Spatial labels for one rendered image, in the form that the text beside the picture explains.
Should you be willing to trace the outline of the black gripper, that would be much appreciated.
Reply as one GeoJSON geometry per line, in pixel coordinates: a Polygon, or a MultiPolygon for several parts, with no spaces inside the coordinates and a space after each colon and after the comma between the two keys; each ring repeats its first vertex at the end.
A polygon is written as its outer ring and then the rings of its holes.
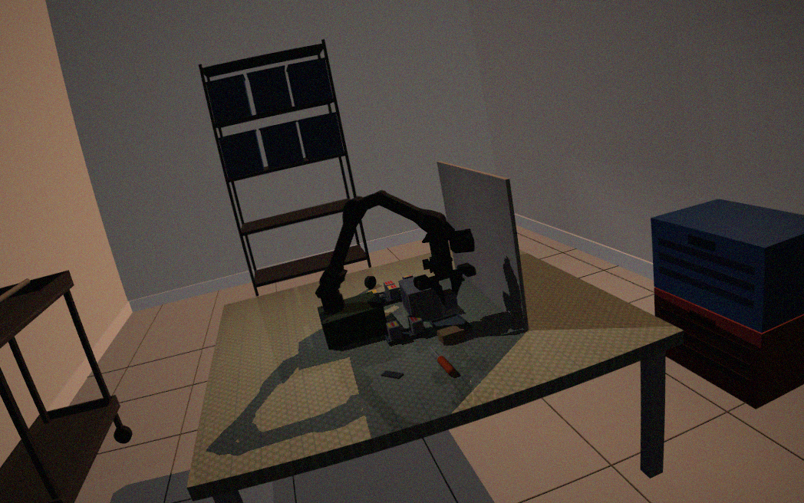
{"type": "Polygon", "coordinates": [[[435,290],[443,304],[445,304],[445,300],[443,299],[443,289],[439,281],[449,278],[452,284],[452,291],[456,293],[457,297],[461,284],[465,281],[463,274],[468,277],[476,274],[475,267],[469,263],[457,265],[457,269],[453,270],[453,258],[450,254],[439,258],[432,257],[431,261],[433,262],[435,276],[430,276],[429,278],[426,275],[416,276],[414,286],[419,291],[429,288],[435,290]]]}

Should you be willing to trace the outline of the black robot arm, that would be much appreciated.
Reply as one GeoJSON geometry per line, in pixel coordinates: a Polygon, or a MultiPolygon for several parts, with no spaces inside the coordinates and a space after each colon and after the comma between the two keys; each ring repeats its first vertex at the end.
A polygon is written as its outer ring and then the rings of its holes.
{"type": "MultiPolygon", "coordinates": [[[[361,222],[367,210],[378,205],[412,220],[417,223],[418,227],[427,232],[422,242],[423,244],[429,242],[432,257],[447,256],[450,254],[450,249],[455,253],[475,251],[475,242],[471,229],[455,231],[446,221],[446,216],[441,212],[423,210],[396,196],[392,196],[384,190],[379,190],[377,193],[365,197],[355,196],[343,205],[343,225],[337,244],[329,266],[321,276],[320,285],[315,292],[318,298],[321,298],[325,310],[324,315],[343,310],[343,297],[338,290],[348,271],[343,269],[343,262],[347,256],[358,223],[361,222]],[[450,246],[448,240],[450,241],[450,246]]],[[[433,262],[431,261],[432,257],[430,257],[430,261],[429,259],[422,259],[423,269],[430,269],[430,273],[433,273],[434,270],[433,262]]]]}

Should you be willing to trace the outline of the red-handled screwdriver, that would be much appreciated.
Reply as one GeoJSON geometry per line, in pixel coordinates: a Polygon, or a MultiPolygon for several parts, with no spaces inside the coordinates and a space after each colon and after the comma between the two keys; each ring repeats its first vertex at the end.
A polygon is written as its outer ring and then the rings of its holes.
{"type": "Polygon", "coordinates": [[[441,365],[443,370],[445,370],[449,375],[453,376],[456,373],[456,370],[452,367],[452,365],[448,361],[446,361],[445,357],[439,356],[432,347],[430,349],[436,354],[437,362],[439,363],[439,365],[441,365]]]}

